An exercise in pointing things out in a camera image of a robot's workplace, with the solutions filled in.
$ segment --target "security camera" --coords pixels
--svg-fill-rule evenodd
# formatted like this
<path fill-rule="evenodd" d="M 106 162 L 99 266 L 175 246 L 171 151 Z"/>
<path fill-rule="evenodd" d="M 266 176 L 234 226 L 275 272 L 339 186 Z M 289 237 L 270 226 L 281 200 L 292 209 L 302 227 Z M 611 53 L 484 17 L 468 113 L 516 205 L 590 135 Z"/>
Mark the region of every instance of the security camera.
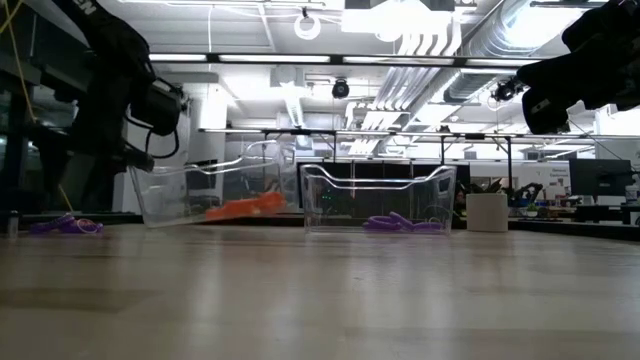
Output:
<path fill-rule="evenodd" d="M 344 99 L 349 96 L 349 85 L 347 85 L 346 79 L 336 79 L 336 83 L 333 85 L 331 95 L 334 99 Z"/>

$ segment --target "orange toy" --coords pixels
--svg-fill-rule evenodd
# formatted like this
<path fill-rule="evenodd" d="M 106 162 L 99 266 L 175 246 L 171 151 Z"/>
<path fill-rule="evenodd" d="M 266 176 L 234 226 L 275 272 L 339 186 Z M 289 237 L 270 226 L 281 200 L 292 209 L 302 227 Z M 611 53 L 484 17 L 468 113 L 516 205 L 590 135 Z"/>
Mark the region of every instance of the orange toy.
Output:
<path fill-rule="evenodd" d="M 274 214 L 287 204 L 284 196 L 277 192 L 267 192 L 255 199 L 233 200 L 224 206 L 207 210 L 207 220 L 223 220 L 238 217 Z"/>

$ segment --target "table surface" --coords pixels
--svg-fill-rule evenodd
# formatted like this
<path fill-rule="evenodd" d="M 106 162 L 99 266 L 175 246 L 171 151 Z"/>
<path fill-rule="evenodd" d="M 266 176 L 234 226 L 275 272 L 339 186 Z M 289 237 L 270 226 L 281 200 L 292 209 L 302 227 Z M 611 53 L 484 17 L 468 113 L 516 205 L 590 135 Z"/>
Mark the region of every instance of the table surface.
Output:
<path fill-rule="evenodd" d="M 640 247 L 108 227 L 0 241 L 0 358 L 638 359 Z"/>

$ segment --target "purple object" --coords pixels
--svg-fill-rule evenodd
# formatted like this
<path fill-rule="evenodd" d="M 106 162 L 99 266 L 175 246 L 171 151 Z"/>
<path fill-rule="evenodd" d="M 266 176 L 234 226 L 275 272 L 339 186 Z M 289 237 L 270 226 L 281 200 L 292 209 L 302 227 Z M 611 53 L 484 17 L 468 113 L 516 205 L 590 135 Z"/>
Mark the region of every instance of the purple object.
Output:
<path fill-rule="evenodd" d="M 29 228 L 29 232 L 32 234 L 44 234 L 49 231 L 60 228 L 61 226 L 65 226 L 67 224 L 73 223 L 76 219 L 71 214 L 65 214 L 53 221 L 49 221 L 47 223 L 37 223 L 31 225 Z"/>
<path fill-rule="evenodd" d="M 394 213 L 393 211 L 389 213 L 389 217 L 392 218 L 393 220 L 395 220 L 395 222 L 397 222 L 398 224 L 400 224 L 403 228 L 409 230 L 409 231 L 413 231 L 413 223 L 407 219 L 405 219 L 404 217 L 402 217 L 402 215 Z"/>
<path fill-rule="evenodd" d="M 97 234 L 101 233 L 104 225 L 98 223 L 94 224 L 89 222 L 87 224 L 81 224 L 82 220 L 67 223 L 58 228 L 61 233 L 65 234 Z"/>
<path fill-rule="evenodd" d="M 402 215 L 391 212 L 389 216 L 371 216 L 362 227 L 368 231 L 409 231 L 409 232 L 438 232 L 444 229 L 439 222 L 423 222 L 414 224 Z"/>
<path fill-rule="evenodd" d="M 59 230 L 65 234 L 95 234 L 102 232 L 104 225 L 95 224 L 90 220 L 76 220 L 71 214 L 66 214 L 47 223 L 31 225 L 31 234 L 45 234 L 53 230 Z"/>

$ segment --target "tipped-over plastic bin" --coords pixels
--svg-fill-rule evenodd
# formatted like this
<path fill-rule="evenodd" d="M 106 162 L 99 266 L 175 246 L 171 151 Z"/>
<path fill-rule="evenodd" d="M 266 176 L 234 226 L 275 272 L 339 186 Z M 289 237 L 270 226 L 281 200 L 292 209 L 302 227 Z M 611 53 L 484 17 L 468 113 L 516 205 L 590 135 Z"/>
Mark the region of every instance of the tipped-over plastic bin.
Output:
<path fill-rule="evenodd" d="M 305 229 L 310 232 L 449 234 L 456 168 L 415 179 L 344 179 L 301 166 Z"/>
<path fill-rule="evenodd" d="M 229 162 L 131 173 L 145 225 L 161 227 L 280 212 L 283 173 L 295 172 L 294 161 L 292 148 L 261 141 Z"/>

